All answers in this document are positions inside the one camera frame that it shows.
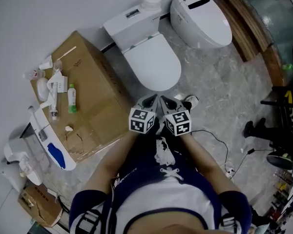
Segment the forearm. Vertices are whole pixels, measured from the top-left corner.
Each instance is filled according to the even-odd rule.
[[[122,137],[100,161],[83,190],[98,190],[108,194],[111,179],[116,177],[137,136],[137,133],[129,131]]]
[[[219,195],[226,191],[240,191],[239,188],[227,178],[214,158],[190,134],[182,135],[181,140],[187,147],[197,170],[211,183]]]

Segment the cardboard box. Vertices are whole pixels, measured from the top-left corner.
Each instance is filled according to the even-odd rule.
[[[77,113],[68,113],[67,93],[58,94],[59,121],[51,126],[73,160],[80,162],[128,131],[132,103],[103,54],[77,31],[52,54],[53,61],[60,57],[62,74],[76,89]],[[45,74],[51,78],[52,69]],[[37,96],[36,81],[31,83]],[[48,108],[43,112],[49,118]],[[65,126],[73,131],[66,132]]]
[[[21,192],[18,202],[44,227],[52,227],[62,216],[63,210],[59,202],[55,203],[55,197],[43,185],[30,184]]]

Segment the toilet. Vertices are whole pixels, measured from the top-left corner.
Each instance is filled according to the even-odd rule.
[[[159,33],[161,0],[144,0],[104,23],[142,85],[153,91],[174,86],[181,75],[176,54]]]
[[[180,38],[194,49],[213,49],[229,45],[229,23],[213,0],[173,0],[171,25]]]

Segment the toilet tank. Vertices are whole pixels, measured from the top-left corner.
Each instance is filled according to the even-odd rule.
[[[104,23],[122,53],[158,33],[162,9],[146,10],[140,4]]]

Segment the blue sleeve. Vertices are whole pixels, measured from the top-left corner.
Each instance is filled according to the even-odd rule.
[[[228,191],[219,195],[222,205],[239,221],[242,234],[246,234],[251,226],[252,213],[248,199],[241,192]]]
[[[86,190],[77,193],[73,199],[69,214],[69,228],[73,221],[91,208],[101,204],[107,198],[107,195],[101,191]]]

